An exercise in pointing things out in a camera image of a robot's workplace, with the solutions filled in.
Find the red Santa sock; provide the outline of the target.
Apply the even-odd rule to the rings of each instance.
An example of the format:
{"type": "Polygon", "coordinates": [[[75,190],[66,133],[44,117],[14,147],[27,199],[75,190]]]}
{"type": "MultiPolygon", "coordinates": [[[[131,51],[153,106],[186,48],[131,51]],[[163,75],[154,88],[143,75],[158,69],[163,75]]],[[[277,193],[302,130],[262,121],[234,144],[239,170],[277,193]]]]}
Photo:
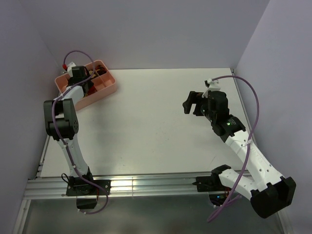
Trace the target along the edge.
{"type": "Polygon", "coordinates": [[[88,92],[85,93],[84,96],[87,97],[87,96],[92,95],[92,94],[94,94],[94,93],[96,93],[96,92],[97,92],[97,90],[96,90],[95,86],[92,86],[92,87],[88,90],[88,92]]]}

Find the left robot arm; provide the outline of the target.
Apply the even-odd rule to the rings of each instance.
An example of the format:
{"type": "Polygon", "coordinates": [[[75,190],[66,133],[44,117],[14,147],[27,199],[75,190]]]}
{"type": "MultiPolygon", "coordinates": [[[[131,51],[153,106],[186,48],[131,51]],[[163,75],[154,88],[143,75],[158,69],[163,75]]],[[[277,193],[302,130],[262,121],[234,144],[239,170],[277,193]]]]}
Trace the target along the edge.
{"type": "Polygon", "coordinates": [[[69,166],[68,184],[78,182],[78,190],[84,195],[94,191],[95,182],[78,144],[78,117],[75,104],[82,100],[93,86],[90,73],[85,66],[70,69],[71,77],[63,93],[43,104],[45,129],[61,147],[69,166]]]}

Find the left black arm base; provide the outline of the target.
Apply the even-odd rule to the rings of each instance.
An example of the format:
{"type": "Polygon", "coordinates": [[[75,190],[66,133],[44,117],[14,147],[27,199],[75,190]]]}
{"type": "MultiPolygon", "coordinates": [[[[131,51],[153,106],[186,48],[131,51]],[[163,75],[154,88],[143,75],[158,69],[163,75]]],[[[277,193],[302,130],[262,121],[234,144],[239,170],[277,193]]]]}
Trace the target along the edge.
{"type": "Polygon", "coordinates": [[[80,212],[95,213],[96,211],[93,211],[93,209],[96,208],[99,197],[110,194],[111,180],[94,180],[91,173],[83,177],[89,179],[96,186],[87,183],[80,177],[68,176],[65,173],[61,174],[61,179],[67,184],[66,196],[76,197],[77,209],[80,212]]]}

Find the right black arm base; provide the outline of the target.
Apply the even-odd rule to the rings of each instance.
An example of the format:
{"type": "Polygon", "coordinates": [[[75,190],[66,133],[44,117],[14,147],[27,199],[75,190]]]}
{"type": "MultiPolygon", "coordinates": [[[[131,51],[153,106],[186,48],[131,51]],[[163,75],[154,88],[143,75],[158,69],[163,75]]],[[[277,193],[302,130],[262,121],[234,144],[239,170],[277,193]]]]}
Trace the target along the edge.
{"type": "Polygon", "coordinates": [[[214,175],[197,176],[192,185],[196,186],[197,192],[208,193],[210,202],[220,207],[228,197],[231,188],[225,187],[214,175]]]}

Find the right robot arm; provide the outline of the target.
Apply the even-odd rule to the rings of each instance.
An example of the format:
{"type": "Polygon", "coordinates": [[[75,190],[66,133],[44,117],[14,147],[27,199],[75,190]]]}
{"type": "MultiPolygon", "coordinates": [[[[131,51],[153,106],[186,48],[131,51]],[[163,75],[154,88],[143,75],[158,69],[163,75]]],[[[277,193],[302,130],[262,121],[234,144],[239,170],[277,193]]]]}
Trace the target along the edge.
{"type": "Polygon", "coordinates": [[[221,165],[212,170],[210,176],[200,176],[193,183],[199,192],[212,192],[231,189],[251,202],[253,210],[261,218],[267,218],[292,202],[296,183],[285,178],[270,164],[257,146],[249,138],[243,123],[230,114],[228,99],[224,92],[209,91],[203,93],[191,91],[183,102],[185,114],[191,106],[196,116],[204,116],[211,123],[213,132],[229,146],[239,159],[246,163],[246,170],[252,178],[239,177],[228,165],[221,165]]]}

